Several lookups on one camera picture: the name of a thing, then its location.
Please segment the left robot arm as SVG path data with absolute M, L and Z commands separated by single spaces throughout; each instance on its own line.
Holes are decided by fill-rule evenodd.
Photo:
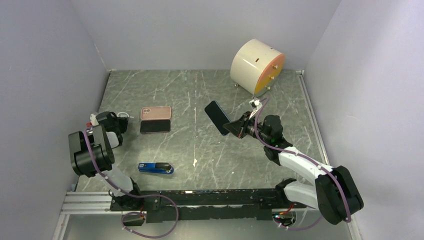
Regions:
M 110 190 L 112 202 L 137 210 L 143 196 L 137 184 L 115 164 L 113 149 L 122 146 L 130 116 L 112 111 L 90 115 L 87 129 L 68 135 L 70 164 L 78 176 L 100 178 Z

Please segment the pink phone case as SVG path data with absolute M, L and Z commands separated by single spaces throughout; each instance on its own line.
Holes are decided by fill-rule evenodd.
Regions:
M 142 121 L 169 120 L 172 117 L 170 106 L 148 106 L 143 107 L 140 113 Z

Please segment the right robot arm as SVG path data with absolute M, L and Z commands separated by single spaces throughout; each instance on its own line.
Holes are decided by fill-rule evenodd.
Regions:
M 293 178 L 284 180 L 275 193 L 275 202 L 282 208 L 300 203 L 319 210 L 330 224 L 349 220 L 364 207 L 363 199 L 349 170 L 340 165 L 333 167 L 320 163 L 301 153 L 283 136 L 280 117 L 267 115 L 256 122 L 250 111 L 235 121 L 223 123 L 222 128 L 235 137 L 256 138 L 263 144 L 266 157 L 279 166 L 289 168 L 307 183 Z

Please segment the black phone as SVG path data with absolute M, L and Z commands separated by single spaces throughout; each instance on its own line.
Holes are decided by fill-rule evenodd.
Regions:
M 170 119 L 144 120 L 140 123 L 141 134 L 168 133 L 171 130 Z

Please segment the dark blue-edged phone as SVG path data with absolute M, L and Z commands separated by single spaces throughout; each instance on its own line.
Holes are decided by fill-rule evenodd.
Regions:
M 230 132 L 224 128 L 225 124 L 230 123 L 230 118 L 223 111 L 221 106 L 218 104 L 216 100 L 212 100 L 205 108 L 205 113 L 218 129 L 221 135 L 226 136 Z

